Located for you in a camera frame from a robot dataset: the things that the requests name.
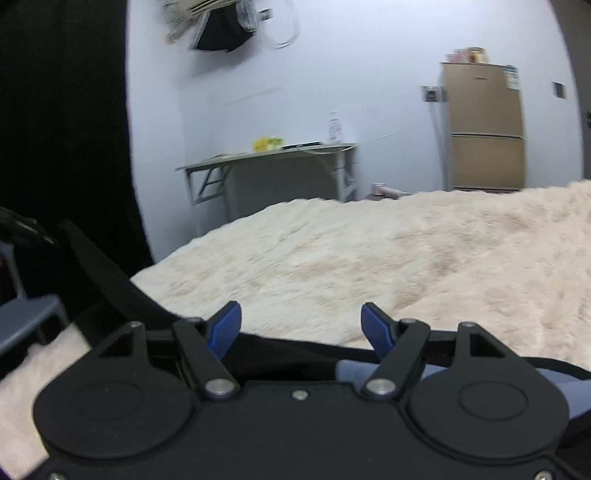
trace gray chair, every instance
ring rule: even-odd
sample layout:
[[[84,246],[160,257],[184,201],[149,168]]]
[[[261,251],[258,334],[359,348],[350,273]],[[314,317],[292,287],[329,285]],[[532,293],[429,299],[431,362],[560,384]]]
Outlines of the gray chair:
[[[57,317],[65,328],[69,325],[66,309],[57,295],[27,297],[18,274],[14,247],[0,242],[0,255],[6,261],[8,271],[17,292],[16,298],[0,305],[0,355],[10,350],[30,334],[37,332],[42,345],[47,343],[42,326],[49,318]]]

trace beige refrigerator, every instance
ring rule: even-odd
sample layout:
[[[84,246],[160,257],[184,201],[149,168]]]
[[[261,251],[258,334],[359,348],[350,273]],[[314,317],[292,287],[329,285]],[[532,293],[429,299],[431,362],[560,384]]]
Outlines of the beige refrigerator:
[[[448,184],[516,190],[525,185],[525,138],[517,70],[443,64],[449,130]]]

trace black cloth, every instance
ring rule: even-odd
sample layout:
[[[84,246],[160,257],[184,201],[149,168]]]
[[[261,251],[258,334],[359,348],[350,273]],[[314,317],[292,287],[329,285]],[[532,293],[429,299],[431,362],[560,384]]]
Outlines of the black cloth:
[[[217,8],[209,14],[209,20],[197,43],[198,50],[236,50],[253,32],[247,32],[238,22],[236,5]]]
[[[125,90],[126,2],[19,0],[0,18],[0,205],[59,236],[71,219],[127,275],[152,264],[135,200]],[[31,296],[70,317],[100,298],[56,252],[17,249]]]

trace fluffy white blanket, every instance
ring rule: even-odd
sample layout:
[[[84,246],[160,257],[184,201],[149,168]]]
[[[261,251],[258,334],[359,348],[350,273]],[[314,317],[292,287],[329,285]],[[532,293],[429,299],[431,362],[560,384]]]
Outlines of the fluffy white blanket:
[[[479,322],[521,355],[591,368],[591,182],[516,194],[296,200],[196,239],[134,277],[166,308],[208,317],[228,300],[243,329],[367,346],[363,302],[439,329]],[[87,346],[74,327],[0,384],[0,465],[43,460],[36,393]]]

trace black strap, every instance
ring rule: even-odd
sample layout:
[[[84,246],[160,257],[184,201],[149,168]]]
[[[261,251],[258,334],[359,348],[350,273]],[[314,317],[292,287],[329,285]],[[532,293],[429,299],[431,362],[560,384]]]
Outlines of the black strap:
[[[80,266],[107,301],[127,321],[142,322],[148,330],[169,328],[181,317],[169,312],[136,287],[119,267],[69,221],[62,224]]]

